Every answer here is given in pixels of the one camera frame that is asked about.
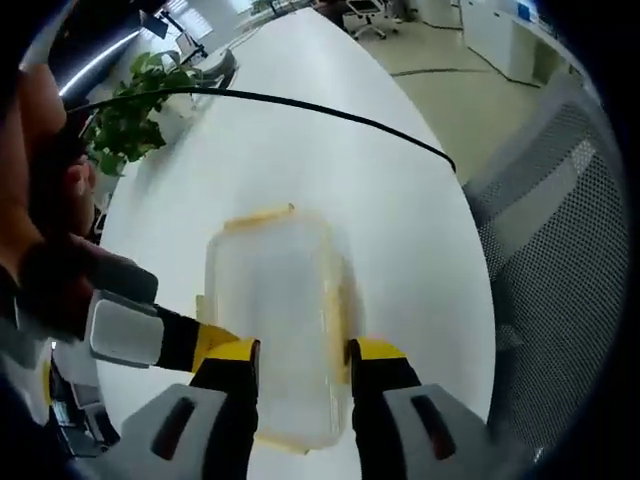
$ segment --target potted plant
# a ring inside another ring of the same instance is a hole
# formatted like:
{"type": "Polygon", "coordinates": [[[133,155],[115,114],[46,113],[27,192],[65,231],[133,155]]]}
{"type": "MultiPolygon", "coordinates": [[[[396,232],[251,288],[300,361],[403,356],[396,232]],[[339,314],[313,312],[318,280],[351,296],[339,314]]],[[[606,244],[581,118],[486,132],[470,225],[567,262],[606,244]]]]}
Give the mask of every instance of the potted plant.
{"type": "MultiPolygon", "coordinates": [[[[143,53],[132,63],[130,71],[131,81],[120,82],[114,97],[196,85],[202,78],[201,70],[180,65],[176,51],[143,53]],[[171,60],[169,67],[163,62],[165,56],[171,60]]],[[[166,145],[158,122],[149,116],[154,111],[161,112],[168,98],[169,95],[132,98],[97,112],[85,140],[89,156],[100,171],[117,176],[127,162],[136,162],[150,150],[166,145]]]]}

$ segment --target plastic container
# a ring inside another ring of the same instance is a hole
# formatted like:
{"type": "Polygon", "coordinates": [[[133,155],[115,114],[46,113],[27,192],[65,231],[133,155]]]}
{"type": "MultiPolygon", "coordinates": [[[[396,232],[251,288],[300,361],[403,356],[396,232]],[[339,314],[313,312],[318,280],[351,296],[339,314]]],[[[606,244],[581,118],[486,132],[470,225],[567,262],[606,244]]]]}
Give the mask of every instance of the plastic container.
{"type": "Polygon", "coordinates": [[[341,274],[327,225],[287,209],[234,220],[209,243],[207,316],[260,340],[257,440],[290,451],[343,429],[341,274]]]}

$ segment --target office chair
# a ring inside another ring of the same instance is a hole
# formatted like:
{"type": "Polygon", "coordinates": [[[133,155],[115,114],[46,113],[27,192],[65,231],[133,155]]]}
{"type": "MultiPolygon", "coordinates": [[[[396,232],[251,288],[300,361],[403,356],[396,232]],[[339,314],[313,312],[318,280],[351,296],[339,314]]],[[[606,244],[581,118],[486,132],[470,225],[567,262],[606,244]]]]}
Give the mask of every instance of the office chair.
{"type": "MultiPolygon", "coordinates": [[[[382,15],[386,22],[389,22],[391,17],[388,14],[388,2],[385,0],[347,0],[347,6],[353,13],[346,13],[345,15],[356,15],[359,19],[364,18],[367,22],[366,25],[353,33],[353,38],[357,40],[360,35],[368,30],[373,30],[381,40],[387,38],[387,34],[379,28],[378,25],[380,24],[376,25],[372,20],[382,15]]],[[[398,33],[398,29],[392,28],[391,32],[398,33]]]]}
{"type": "Polygon", "coordinates": [[[496,318],[489,427],[540,457],[589,395],[622,314],[631,236],[621,155],[600,106],[563,74],[463,188],[496,318]]]}

